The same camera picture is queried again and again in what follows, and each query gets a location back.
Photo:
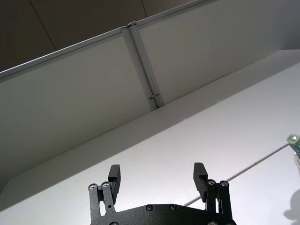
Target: white cable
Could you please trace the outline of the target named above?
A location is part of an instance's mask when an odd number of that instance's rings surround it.
[[[243,174],[244,172],[246,172],[247,170],[251,169],[253,166],[261,163],[262,161],[266,160],[267,158],[269,158],[270,156],[274,155],[275,153],[279,152],[280,150],[284,149],[285,147],[287,147],[289,144],[284,144],[283,146],[281,146],[280,148],[276,149],[275,151],[271,152],[270,154],[266,155],[265,157],[261,158],[260,160],[256,161],[255,163],[251,164],[250,166],[246,167],[245,169],[239,171],[238,173],[236,173],[235,175],[231,176],[230,178],[226,179],[226,181],[231,181],[234,178],[236,178],[237,176],[240,176],[241,174]],[[188,203],[184,204],[184,206],[189,206],[192,203],[198,201],[199,199],[201,199],[201,197],[197,197],[194,198],[193,200],[189,201]]]

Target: bolt head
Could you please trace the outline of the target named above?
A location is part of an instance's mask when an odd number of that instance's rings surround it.
[[[108,182],[105,182],[105,183],[102,184],[103,187],[107,187],[108,185],[109,185]]]
[[[207,225],[217,225],[217,223],[216,222],[214,222],[214,221],[210,221],[210,222],[208,222],[208,224]]]
[[[177,206],[176,205],[170,205],[170,209],[175,210],[175,209],[177,209]]]
[[[208,184],[210,184],[210,185],[214,185],[216,182],[214,181],[214,180],[209,180],[208,181]]]
[[[228,184],[228,182],[226,182],[226,181],[222,181],[222,182],[221,182],[221,185],[224,186],[224,187],[227,187],[229,184]]]
[[[147,211],[152,211],[153,210],[153,205],[147,205],[146,210]]]

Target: ceiling panel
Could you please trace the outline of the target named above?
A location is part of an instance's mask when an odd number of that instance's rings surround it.
[[[0,1],[0,71],[53,52],[29,1]]]
[[[192,0],[142,0],[147,16],[164,12]]]
[[[140,0],[33,0],[57,49],[146,17]]]
[[[300,1],[294,0],[208,1],[140,26],[145,54],[164,102],[284,45],[299,47],[299,7]]]
[[[121,34],[1,82],[0,105],[1,179],[150,112]]]

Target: screw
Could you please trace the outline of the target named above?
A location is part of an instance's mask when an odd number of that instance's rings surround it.
[[[226,182],[226,181],[222,181],[222,182],[221,182],[221,185],[224,186],[224,187],[226,187],[226,186],[228,186],[229,184],[228,184],[228,182]]]
[[[214,181],[214,180],[209,180],[208,181],[208,184],[210,184],[210,185],[214,185],[216,182]]]
[[[105,183],[102,184],[103,187],[107,187],[108,185],[109,185],[108,182],[105,182]]]
[[[175,209],[177,209],[177,207],[176,207],[176,205],[170,205],[170,209],[175,210]]]
[[[147,211],[152,211],[153,210],[153,206],[152,205],[147,205],[146,206],[146,210]]]

